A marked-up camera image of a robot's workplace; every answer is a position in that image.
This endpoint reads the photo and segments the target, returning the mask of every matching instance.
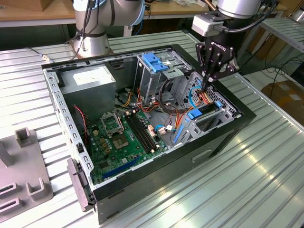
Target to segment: yellow wire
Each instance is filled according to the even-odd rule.
[[[127,102],[126,102],[124,105],[122,105],[122,107],[126,107],[126,106],[129,105],[130,100],[131,100],[131,95],[132,95],[132,94],[133,94],[133,93],[130,93],[130,94],[129,94],[129,98],[128,98]]]
[[[207,96],[206,92],[204,92],[205,97],[207,98],[207,100],[212,103],[212,101],[209,99],[209,97]]]

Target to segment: expansion slot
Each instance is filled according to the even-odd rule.
[[[152,141],[146,130],[143,128],[141,122],[135,115],[126,117],[126,121],[146,153],[151,153],[153,150],[155,151],[157,149],[156,144]]]
[[[139,158],[140,158],[140,157],[137,157],[137,158],[135,158],[133,161],[130,161],[130,162],[128,162],[128,163],[126,163],[126,164],[124,164],[124,165],[122,165],[122,166],[120,166],[120,167],[114,169],[114,170],[111,170],[111,171],[109,171],[109,172],[103,174],[103,178],[111,177],[111,176],[113,176],[113,175],[116,175],[116,174],[122,172],[122,171],[125,170],[125,169],[130,168],[131,166],[134,166],[134,165],[136,164],[136,161],[137,161]]]

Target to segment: ram slot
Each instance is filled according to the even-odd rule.
[[[148,133],[146,132],[146,130],[144,129],[144,127],[142,126],[141,122],[139,121],[139,119],[133,115],[131,116],[131,119],[133,120],[133,122],[136,124],[136,126],[138,127],[138,129],[142,132],[143,136],[145,137],[145,139],[148,141],[150,148],[156,150],[156,144],[153,142],[153,140],[150,138],[150,136],[148,135]]]
[[[139,132],[139,129],[137,128],[137,126],[133,123],[132,119],[128,116],[126,119],[126,122],[128,123],[128,125],[130,126],[131,130],[133,131],[133,133],[135,134],[136,138],[139,140],[139,142],[141,143],[141,145],[143,146],[144,150],[147,153],[150,153],[151,149],[148,145],[148,143],[145,141],[145,139],[143,138],[143,136],[141,135],[141,133]]]

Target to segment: blue pcie slot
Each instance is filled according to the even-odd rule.
[[[131,166],[134,166],[134,165],[136,164],[136,161],[137,161],[139,158],[140,158],[140,157],[137,157],[137,158],[135,158],[133,161],[130,161],[130,162],[128,162],[128,163],[126,163],[126,164],[124,164],[124,165],[122,165],[122,166],[120,166],[120,167],[114,169],[114,170],[111,170],[111,171],[109,171],[109,172],[103,174],[103,178],[107,178],[107,177],[113,176],[113,175],[118,174],[119,172],[121,172],[121,171],[123,171],[123,170],[125,170],[125,169],[130,168]]]
[[[173,140],[174,143],[176,143],[176,141],[178,140],[178,138],[179,138],[179,136],[180,136],[180,134],[181,134],[181,131],[182,131],[183,129],[184,129],[184,125],[182,124],[182,125],[180,126],[180,129],[179,129],[179,131],[177,132],[177,134],[176,134],[174,140]]]

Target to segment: blue cable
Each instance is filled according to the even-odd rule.
[[[157,131],[157,129],[160,128],[160,127],[164,127],[164,126],[162,126],[162,125],[157,125],[157,126],[155,127],[155,130]]]
[[[155,127],[155,131],[157,131],[157,129],[159,129],[160,127],[163,127],[164,129],[168,129],[168,128],[166,128],[165,126],[163,126],[163,125],[157,125],[156,127]]]
[[[139,30],[137,31],[137,33],[135,35],[137,35],[142,30],[142,27],[143,27],[143,23],[142,22],[143,22],[143,20],[141,21],[141,26],[140,26]]]
[[[190,102],[190,104],[191,104],[194,108],[196,108],[195,104],[194,104],[193,101],[192,101],[192,97],[191,97],[191,92],[192,92],[193,89],[201,89],[201,87],[200,87],[200,86],[195,86],[195,87],[193,87],[193,88],[189,91],[189,102]]]

